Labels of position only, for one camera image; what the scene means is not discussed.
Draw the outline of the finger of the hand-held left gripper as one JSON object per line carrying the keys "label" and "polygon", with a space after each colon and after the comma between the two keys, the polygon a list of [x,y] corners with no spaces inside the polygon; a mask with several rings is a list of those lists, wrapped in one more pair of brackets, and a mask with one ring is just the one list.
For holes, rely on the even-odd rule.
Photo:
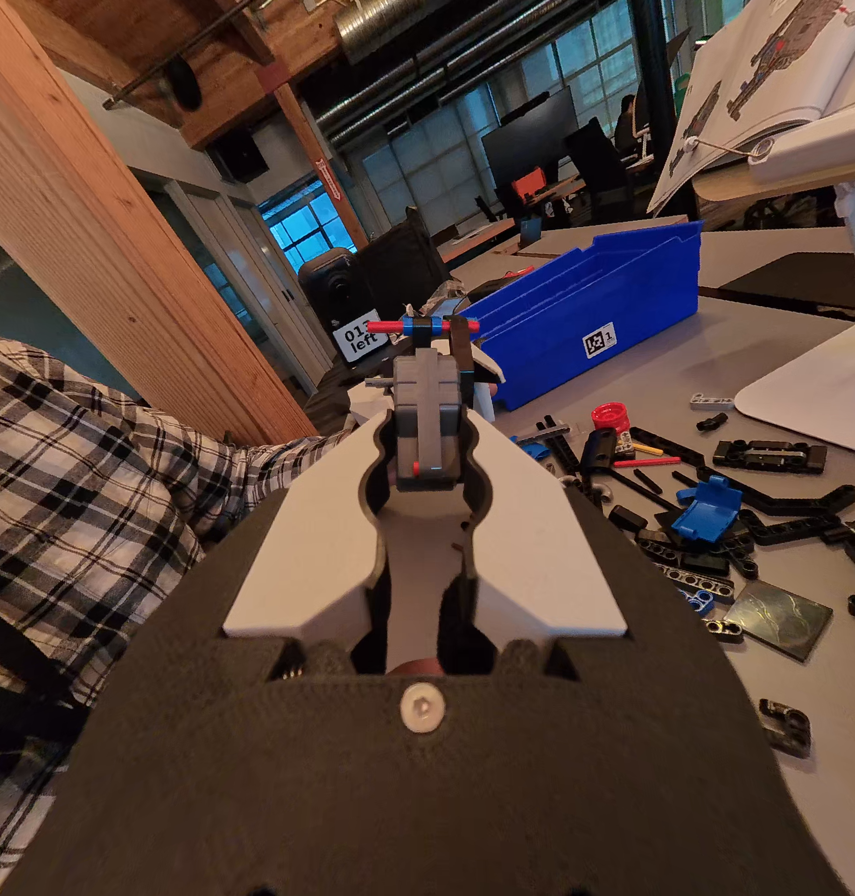
{"label": "finger of the hand-held left gripper", "polygon": [[394,398],[389,382],[383,385],[371,385],[362,382],[347,391],[349,399],[349,417],[356,426],[364,426],[375,416],[383,417],[387,410],[393,410]]}
{"label": "finger of the hand-held left gripper", "polygon": [[502,368],[491,358],[477,342],[470,344],[474,365],[474,386],[472,409],[490,424],[496,421],[494,400],[498,388],[505,383]]}

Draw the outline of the grey toy motor assembly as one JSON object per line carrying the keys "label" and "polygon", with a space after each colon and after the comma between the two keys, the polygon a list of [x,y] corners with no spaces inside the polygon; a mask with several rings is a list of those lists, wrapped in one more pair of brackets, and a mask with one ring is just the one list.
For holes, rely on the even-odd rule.
{"label": "grey toy motor assembly", "polygon": [[400,491],[450,490],[462,475],[463,406],[473,399],[471,337],[479,323],[463,315],[370,321],[369,334],[400,334],[412,353],[394,360],[392,424]]}

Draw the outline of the instruction booklet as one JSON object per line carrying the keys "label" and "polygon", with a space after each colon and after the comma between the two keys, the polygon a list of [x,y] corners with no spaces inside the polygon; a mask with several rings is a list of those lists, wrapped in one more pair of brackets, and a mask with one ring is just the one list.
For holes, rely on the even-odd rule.
{"label": "instruction booklet", "polygon": [[762,142],[855,108],[855,2],[749,2],[697,51],[648,206],[703,172],[753,165]]}

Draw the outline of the person's left forearm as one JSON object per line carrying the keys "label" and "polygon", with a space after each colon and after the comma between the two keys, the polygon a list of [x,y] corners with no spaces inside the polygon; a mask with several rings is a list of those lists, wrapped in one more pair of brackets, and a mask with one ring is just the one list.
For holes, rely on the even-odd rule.
{"label": "person's left forearm", "polygon": [[352,429],[344,429],[326,437],[259,447],[208,442],[198,457],[189,518],[198,541],[211,546],[224,540],[266,498],[288,489],[352,434]]}

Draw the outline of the grey desk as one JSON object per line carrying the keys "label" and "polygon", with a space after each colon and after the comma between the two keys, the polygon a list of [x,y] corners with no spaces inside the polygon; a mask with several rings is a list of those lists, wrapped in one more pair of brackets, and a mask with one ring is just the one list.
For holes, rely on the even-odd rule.
{"label": "grey desk", "polygon": [[[839,229],[705,233],[700,281],[725,284],[770,260],[807,246],[825,252],[849,248]],[[502,277],[509,270],[537,269],[564,248],[527,249],[522,260],[499,250],[456,265],[454,276],[467,288]],[[717,438],[789,440],[792,435],[739,414],[722,434],[700,434],[690,397],[695,393],[735,398],[757,379],[846,329],[836,319],[701,297],[699,311],[661,334],[583,374],[512,413],[498,411],[506,434],[533,428],[545,414],[590,428],[592,408],[623,402],[632,423],[705,453],[709,463]],[[855,454],[831,447],[823,476],[767,476],[730,473],[769,495],[819,497],[843,484],[855,485]],[[855,519],[855,506],[848,511]],[[813,731],[812,753],[799,760],[776,752],[783,776],[834,868],[855,894],[855,618],[847,598],[855,594],[855,565],[839,545],[819,539],[766,546],[756,553],[760,578],[832,609],[833,615],[805,663],[755,639],[724,645],[754,705],[778,700],[804,711]],[[435,654],[438,598],[397,599],[390,622],[391,668]]]}

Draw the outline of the large black chair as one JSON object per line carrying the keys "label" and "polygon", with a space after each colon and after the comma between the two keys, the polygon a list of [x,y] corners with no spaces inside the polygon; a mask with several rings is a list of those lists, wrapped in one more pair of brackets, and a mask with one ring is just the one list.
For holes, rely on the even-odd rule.
{"label": "large black chair", "polygon": [[415,206],[404,219],[357,252],[366,285],[383,319],[405,306],[419,309],[449,280],[448,269]]}

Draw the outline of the blue plastic bin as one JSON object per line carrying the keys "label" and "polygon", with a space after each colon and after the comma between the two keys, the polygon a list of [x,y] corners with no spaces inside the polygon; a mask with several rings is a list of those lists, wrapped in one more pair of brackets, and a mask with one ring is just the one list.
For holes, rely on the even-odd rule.
{"label": "blue plastic bin", "polygon": [[698,220],[596,237],[466,310],[523,407],[698,311]]}

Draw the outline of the blue toy panel piece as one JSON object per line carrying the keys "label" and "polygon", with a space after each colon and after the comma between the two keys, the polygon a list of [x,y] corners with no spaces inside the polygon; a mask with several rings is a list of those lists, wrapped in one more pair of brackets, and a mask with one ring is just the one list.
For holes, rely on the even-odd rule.
{"label": "blue toy panel piece", "polygon": [[743,494],[732,487],[727,477],[712,474],[696,487],[681,489],[677,499],[685,509],[668,523],[680,538],[717,542],[735,521],[743,503]]}

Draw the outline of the person's plaid shirt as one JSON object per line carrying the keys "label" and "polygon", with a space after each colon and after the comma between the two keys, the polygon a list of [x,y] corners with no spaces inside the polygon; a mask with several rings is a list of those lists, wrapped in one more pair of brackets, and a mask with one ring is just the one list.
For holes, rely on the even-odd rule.
{"label": "person's plaid shirt", "polygon": [[51,662],[57,709],[94,706],[203,560],[189,518],[208,442],[227,445],[0,338],[0,618]]}

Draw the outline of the black flat toy plate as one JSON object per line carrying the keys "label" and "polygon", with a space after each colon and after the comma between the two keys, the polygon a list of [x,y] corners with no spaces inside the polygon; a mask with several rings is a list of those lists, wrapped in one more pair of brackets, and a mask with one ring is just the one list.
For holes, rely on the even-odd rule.
{"label": "black flat toy plate", "polygon": [[749,581],[722,621],[805,663],[832,620],[834,611],[765,581]]}

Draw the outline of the black office chair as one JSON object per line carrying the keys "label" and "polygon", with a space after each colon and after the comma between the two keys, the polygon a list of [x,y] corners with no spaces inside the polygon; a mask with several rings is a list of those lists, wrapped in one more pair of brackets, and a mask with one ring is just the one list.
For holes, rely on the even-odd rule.
{"label": "black office chair", "polygon": [[568,135],[564,146],[589,194],[591,222],[601,225],[633,219],[635,192],[631,176],[598,118],[590,118]]}

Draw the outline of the black monitor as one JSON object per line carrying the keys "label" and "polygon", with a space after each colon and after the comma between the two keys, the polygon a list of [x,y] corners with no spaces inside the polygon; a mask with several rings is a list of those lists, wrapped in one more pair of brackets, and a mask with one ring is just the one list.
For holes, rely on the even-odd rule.
{"label": "black monitor", "polygon": [[536,168],[548,184],[556,183],[561,161],[568,158],[565,140],[577,128],[573,97],[565,88],[483,136],[481,145],[495,187],[510,186]]}

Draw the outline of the white book stand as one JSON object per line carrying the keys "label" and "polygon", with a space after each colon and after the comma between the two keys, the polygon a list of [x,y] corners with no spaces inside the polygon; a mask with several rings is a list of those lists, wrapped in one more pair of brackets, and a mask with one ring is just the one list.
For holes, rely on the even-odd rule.
{"label": "white book stand", "polygon": [[[828,175],[855,256],[855,106],[760,140],[748,167],[765,187]],[[855,325],[747,385],[734,404],[749,418],[855,451]]]}

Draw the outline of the black wall speaker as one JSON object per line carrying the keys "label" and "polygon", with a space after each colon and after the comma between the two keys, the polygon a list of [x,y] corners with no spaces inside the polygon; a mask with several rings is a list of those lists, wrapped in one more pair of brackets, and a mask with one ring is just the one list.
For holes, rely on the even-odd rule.
{"label": "black wall speaker", "polygon": [[230,183],[249,184],[269,171],[269,166],[247,127],[233,128],[205,147],[220,177]]}

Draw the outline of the silver ventilation duct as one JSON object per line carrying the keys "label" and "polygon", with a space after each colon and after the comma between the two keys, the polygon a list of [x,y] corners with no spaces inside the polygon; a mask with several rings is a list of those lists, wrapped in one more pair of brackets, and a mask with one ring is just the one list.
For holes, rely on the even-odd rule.
{"label": "silver ventilation duct", "polygon": [[344,57],[361,62],[428,14],[428,1],[355,1],[333,20]]}

